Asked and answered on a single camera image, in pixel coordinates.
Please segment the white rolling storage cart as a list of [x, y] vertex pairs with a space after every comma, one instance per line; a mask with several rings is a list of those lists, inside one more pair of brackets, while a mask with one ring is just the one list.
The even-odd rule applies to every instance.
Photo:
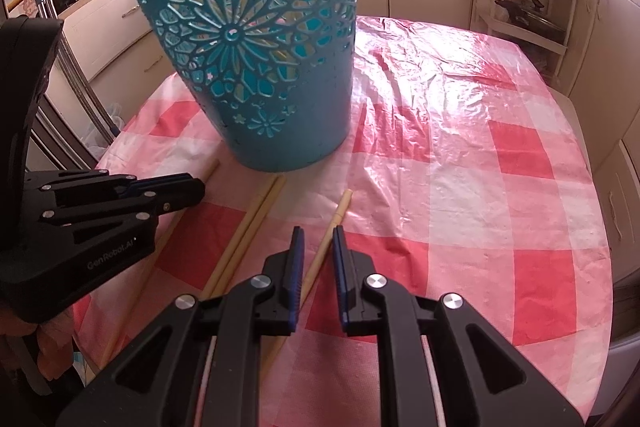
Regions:
[[471, 29], [518, 44], [544, 80], [568, 53], [577, 0], [473, 0]]

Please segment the wooden chopstick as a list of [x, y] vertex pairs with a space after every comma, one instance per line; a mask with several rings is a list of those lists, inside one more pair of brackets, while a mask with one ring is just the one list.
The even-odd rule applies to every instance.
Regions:
[[227, 265], [227, 269], [225, 269], [224, 274], [221, 275], [221, 278], [219, 279], [218, 284], [213, 291], [213, 295], [210, 298], [221, 296], [229, 287], [236, 270], [239, 268], [239, 265], [241, 264], [246, 252], [248, 251], [248, 248], [250, 248], [250, 244], [253, 242], [254, 237], [262, 226], [262, 222], [265, 221], [266, 217], [270, 213], [271, 208], [277, 202], [278, 197], [285, 184], [285, 176], [283, 176], [283, 174], [276, 174], [276, 176], [276, 182], [274, 182], [268, 196], [257, 211], [256, 216], [248, 227], [246, 233], [244, 234], [244, 237], [241, 239], [238, 248], [236, 248], [235, 253], [233, 254], [229, 264]]
[[[333, 237], [333, 231], [336, 227], [342, 224], [351, 201], [352, 190], [348, 188], [341, 196], [341, 199], [337, 204], [336, 210], [333, 213], [329, 225], [326, 227], [326, 231], [322, 236], [318, 249], [314, 254], [314, 259], [312, 259], [311, 264], [309, 265], [309, 268], [304, 275], [302, 292], [300, 293], [301, 308], [305, 306], [306, 300], [311, 293], [312, 288], [314, 288], [316, 280], [318, 279], [324, 260], [326, 260], [326, 254], [329, 251], [329, 247]], [[260, 366], [259, 373], [261, 383], [263, 383], [268, 377], [269, 371], [273, 366], [274, 361], [276, 361], [276, 358], [278, 357], [278, 354], [285, 343], [286, 337], [277, 337], [276, 340], [273, 341], [273, 344], [268, 348], [267, 353], [262, 357], [262, 365]]]
[[182, 256], [178, 250], [183, 231], [205, 208], [206, 198], [202, 197], [198, 205], [160, 219], [153, 254], [94, 293], [96, 339], [92, 347], [98, 369], [104, 369], [172, 297], [192, 288], [170, 275], [163, 264], [169, 257]]
[[224, 248], [224, 251], [222, 252], [221, 257], [219, 258], [215, 269], [213, 269], [212, 274], [209, 275], [209, 278], [203, 290], [201, 291], [201, 295], [200, 295], [201, 300], [206, 300], [212, 297], [213, 291], [217, 286], [218, 281], [221, 278], [221, 275], [224, 274], [224, 270], [227, 269], [227, 265], [229, 264], [233, 254], [235, 253], [236, 248], [238, 248], [239, 243], [241, 242], [241, 239], [244, 237], [244, 234], [246, 233], [248, 227], [254, 220], [257, 211], [259, 210], [260, 206], [268, 196], [269, 191], [271, 190], [271, 187], [273, 186], [274, 182], [276, 182], [276, 180], [277, 180], [277, 176], [275, 174], [270, 174], [269, 176], [267, 176], [265, 181], [262, 182], [262, 185], [258, 188], [256, 195], [250, 201], [250, 205], [248, 206], [248, 209], [246, 210], [244, 217], [242, 218], [239, 225], [236, 227], [234, 233], [232, 234], [227, 247]]

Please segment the red white checkered tablecloth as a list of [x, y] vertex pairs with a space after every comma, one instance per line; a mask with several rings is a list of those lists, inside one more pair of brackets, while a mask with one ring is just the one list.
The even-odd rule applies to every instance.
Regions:
[[[136, 265], [74, 308], [95, 365], [175, 297], [198, 294], [266, 176], [239, 165], [177, 76], [168, 76], [101, 159], [140, 178], [206, 176], [203, 202], [166, 216], [154, 268]], [[235, 280], [306, 234], [313, 256], [352, 193], [348, 245], [409, 291], [454, 291], [582, 415], [592, 409], [612, 324], [610, 251], [577, 139], [510, 42], [391, 18], [357, 22], [352, 123], [329, 157], [290, 172]]]

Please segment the teal perforated plastic basket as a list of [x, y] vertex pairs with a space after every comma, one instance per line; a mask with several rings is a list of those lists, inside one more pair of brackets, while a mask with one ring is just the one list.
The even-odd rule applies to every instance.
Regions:
[[243, 166], [307, 167], [350, 123], [357, 0], [138, 0]]

